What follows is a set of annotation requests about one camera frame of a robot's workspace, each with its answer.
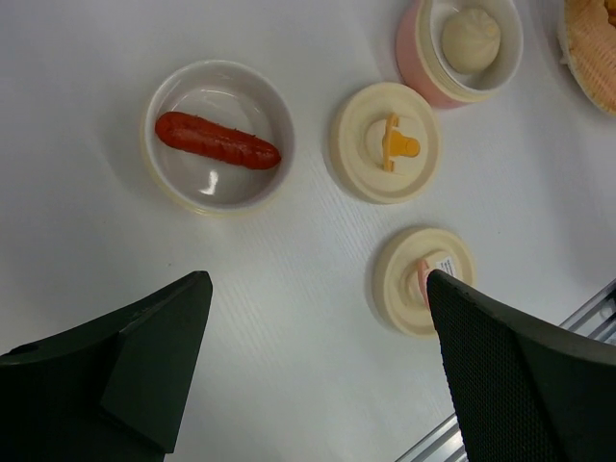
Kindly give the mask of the red sausage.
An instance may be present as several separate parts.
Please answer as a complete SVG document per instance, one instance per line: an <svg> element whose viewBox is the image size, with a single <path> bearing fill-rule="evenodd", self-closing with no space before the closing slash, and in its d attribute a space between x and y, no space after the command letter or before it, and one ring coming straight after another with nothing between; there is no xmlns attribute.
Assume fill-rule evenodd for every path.
<svg viewBox="0 0 616 462"><path fill-rule="evenodd" d="M154 129L160 141L171 148L229 165L267 170L282 161L279 150L268 141L197 115L166 112Z"/></svg>

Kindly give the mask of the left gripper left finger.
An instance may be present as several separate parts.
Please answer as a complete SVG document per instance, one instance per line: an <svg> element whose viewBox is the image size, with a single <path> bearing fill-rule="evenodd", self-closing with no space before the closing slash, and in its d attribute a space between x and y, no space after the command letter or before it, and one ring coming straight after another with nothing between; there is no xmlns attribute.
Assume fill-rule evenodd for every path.
<svg viewBox="0 0 616 462"><path fill-rule="evenodd" d="M194 271L1 357L4 461L162 461L174 452L213 284Z"/></svg>

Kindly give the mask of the orange bowl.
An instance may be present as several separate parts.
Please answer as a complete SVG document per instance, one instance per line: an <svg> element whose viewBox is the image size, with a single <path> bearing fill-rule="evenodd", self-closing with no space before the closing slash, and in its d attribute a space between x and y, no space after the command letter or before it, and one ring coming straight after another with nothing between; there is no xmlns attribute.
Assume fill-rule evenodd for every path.
<svg viewBox="0 0 616 462"><path fill-rule="evenodd" d="M171 73L141 119L141 154L172 200L203 215L253 211L279 193L295 159L295 128L261 73L222 60Z"/></svg>

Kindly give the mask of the cream lid pink handle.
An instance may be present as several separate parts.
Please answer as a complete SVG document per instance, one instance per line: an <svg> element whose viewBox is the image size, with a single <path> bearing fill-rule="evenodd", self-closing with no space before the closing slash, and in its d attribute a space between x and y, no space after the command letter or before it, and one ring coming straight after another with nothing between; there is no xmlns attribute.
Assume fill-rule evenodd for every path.
<svg viewBox="0 0 616 462"><path fill-rule="evenodd" d="M372 274L372 297L379 315L397 332L436 335L427 299L427 277L435 270L471 286L476 280L472 252L448 230L409 227L383 246Z"/></svg>

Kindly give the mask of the white round bun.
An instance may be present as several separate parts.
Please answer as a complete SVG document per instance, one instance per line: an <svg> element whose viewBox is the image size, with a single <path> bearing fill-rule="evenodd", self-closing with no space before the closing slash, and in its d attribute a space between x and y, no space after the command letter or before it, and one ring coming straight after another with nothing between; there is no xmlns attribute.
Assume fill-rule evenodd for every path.
<svg viewBox="0 0 616 462"><path fill-rule="evenodd" d="M466 8L446 20L441 47L456 72L465 75L482 72L500 51L501 27L485 10Z"/></svg>

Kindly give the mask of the cream lid orange handle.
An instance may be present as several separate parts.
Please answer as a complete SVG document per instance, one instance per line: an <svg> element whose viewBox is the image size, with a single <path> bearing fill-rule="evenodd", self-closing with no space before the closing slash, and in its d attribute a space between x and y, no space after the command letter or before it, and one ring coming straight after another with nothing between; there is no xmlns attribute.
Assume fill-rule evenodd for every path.
<svg viewBox="0 0 616 462"><path fill-rule="evenodd" d="M374 204L423 193L437 173L442 137L436 115L416 91L397 83L354 93L333 118L331 164L341 183Z"/></svg>

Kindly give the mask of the fish-shaped woven basket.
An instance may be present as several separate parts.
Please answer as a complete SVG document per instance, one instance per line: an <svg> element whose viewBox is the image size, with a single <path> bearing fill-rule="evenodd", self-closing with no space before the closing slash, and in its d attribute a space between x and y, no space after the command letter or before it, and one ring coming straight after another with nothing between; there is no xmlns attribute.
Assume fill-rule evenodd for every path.
<svg viewBox="0 0 616 462"><path fill-rule="evenodd" d="M561 62L584 95L615 116L615 2L564 1L557 37Z"/></svg>

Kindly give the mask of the pink bowl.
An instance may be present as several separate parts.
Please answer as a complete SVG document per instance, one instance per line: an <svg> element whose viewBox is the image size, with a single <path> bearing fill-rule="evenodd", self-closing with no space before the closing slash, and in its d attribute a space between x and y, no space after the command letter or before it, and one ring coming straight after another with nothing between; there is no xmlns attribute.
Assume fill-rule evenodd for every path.
<svg viewBox="0 0 616 462"><path fill-rule="evenodd" d="M484 101L514 77L524 48L514 3L415 0L398 25L403 82L437 108Z"/></svg>

